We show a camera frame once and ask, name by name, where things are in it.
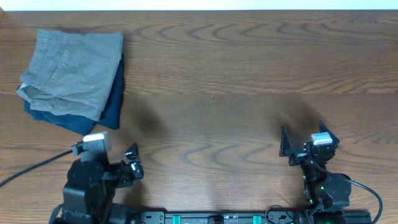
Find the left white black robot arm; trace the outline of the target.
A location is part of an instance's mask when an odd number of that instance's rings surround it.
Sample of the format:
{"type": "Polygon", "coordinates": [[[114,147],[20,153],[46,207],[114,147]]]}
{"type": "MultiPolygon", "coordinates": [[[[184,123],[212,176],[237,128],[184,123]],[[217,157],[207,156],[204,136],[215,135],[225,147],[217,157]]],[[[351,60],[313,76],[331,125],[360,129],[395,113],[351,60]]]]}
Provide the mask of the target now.
{"type": "Polygon", "coordinates": [[[63,203],[53,209],[50,223],[140,223],[139,212],[116,204],[116,189],[144,177],[138,145],[125,152],[126,161],[111,164],[104,141],[80,141],[71,147],[75,160],[63,188],[63,203]]]}

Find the grey cotton shorts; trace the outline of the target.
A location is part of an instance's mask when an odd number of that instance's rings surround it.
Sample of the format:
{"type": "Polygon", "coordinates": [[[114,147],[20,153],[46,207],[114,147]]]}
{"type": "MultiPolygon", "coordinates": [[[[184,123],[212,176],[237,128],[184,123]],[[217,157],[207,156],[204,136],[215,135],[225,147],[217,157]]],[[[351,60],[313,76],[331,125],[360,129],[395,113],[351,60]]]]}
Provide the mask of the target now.
{"type": "Polygon", "coordinates": [[[123,49],[123,33],[38,30],[17,94],[34,110],[97,121],[106,106],[123,49]]]}

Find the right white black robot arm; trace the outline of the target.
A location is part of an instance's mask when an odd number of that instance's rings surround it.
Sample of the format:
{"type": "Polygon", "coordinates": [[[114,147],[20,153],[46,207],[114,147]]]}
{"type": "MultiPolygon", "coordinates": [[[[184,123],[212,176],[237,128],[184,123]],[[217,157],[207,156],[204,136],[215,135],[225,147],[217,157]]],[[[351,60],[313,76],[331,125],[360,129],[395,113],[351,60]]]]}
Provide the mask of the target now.
{"type": "Polygon", "coordinates": [[[345,221],[343,208],[349,206],[351,184],[344,174],[326,169],[335,156],[340,140],[319,122],[319,133],[311,141],[294,149],[285,127],[281,128],[280,157],[288,157],[290,166],[300,166],[303,172],[304,197],[309,203],[302,212],[292,216],[294,223],[338,223],[345,221]]]}

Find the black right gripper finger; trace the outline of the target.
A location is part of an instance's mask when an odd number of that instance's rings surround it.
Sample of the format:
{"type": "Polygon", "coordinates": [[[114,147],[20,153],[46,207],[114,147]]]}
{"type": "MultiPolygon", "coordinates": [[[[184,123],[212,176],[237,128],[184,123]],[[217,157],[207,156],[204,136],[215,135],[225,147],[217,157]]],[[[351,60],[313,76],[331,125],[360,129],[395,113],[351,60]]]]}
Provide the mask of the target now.
{"type": "Polygon", "coordinates": [[[328,133],[330,135],[333,144],[340,143],[340,140],[327,128],[323,121],[319,122],[319,129],[321,133],[328,133]]]}
{"type": "Polygon", "coordinates": [[[281,142],[280,142],[279,156],[288,157],[291,155],[291,153],[292,153],[292,146],[290,144],[287,130],[283,126],[281,127],[281,142]]]}

